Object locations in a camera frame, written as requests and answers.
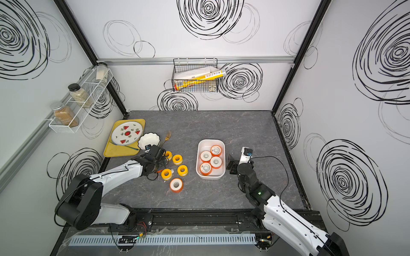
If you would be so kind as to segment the yellow tape spool uncovered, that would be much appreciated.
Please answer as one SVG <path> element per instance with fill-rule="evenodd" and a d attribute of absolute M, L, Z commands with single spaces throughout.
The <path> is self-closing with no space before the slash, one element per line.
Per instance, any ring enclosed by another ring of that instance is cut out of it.
<path fill-rule="evenodd" d="M 181 155 L 174 155 L 172 160 L 174 165 L 181 165 L 183 162 L 183 157 Z"/>

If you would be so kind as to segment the orange tape roll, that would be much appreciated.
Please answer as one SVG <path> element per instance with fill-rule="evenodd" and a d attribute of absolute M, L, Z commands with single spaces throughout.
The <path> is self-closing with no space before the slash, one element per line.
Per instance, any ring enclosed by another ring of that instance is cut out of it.
<path fill-rule="evenodd" d="M 180 193 L 183 190 L 184 183 L 182 179 L 175 178 L 170 182 L 170 190 L 174 193 Z"/>
<path fill-rule="evenodd" d="M 219 156 L 214 156 L 210 160 L 210 165 L 213 169 L 219 169 L 222 167 L 223 161 Z"/>
<path fill-rule="evenodd" d="M 209 162 L 204 162 L 199 167 L 200 174 L 203 176 L 208 176 L 212 173 L 212 166 Z"/>
<path fill-rule="evenodd" d="M 214 145 L 210 150 L 212 156 L 220 156 L 222 154 L 222 148 L 219 145 Z"/>

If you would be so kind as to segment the orange tape roll bottom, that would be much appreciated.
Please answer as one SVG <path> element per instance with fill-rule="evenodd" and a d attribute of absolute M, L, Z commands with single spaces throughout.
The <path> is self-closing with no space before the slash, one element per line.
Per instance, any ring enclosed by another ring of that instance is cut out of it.
<path fill-rule="evenodd" d="M 180 193 L 183 190 L 184 183 L 182 179 L 175 178 L 170 182 L 170 190 L 174 193 Z"/>

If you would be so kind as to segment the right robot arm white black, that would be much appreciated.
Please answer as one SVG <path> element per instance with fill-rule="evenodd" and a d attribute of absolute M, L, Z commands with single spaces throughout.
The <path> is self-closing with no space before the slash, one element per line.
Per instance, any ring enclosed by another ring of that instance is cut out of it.
<path fill-rule="evenodd" d="M 226 167 L 238 177 L 238 186 L 255 207 L 252 215 L 258 223 L 278 235 L 302 256 L 348 256 L 343 238 L 328 234 L 287 206 L 273 190 L 258 180 L 251 156 L 228 159 Z"/>

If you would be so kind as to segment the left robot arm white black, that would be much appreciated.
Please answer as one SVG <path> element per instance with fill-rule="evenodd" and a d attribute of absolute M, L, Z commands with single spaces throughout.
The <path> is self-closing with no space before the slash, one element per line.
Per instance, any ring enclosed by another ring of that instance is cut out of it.
<path fill-rule="evenodd" d="M 166 150 L 151 146 L 146 153 L 108 171 L 86 176 L 77 175 L 59 200 L 54 215 L 77 230 L 92 225 L 116 225 L 132 230 L 137 226 L 135 210 L 123 203 L 103 203 L 103 197 L 114 188 L 139 177 L 154 174 L 166 166 Z"/>

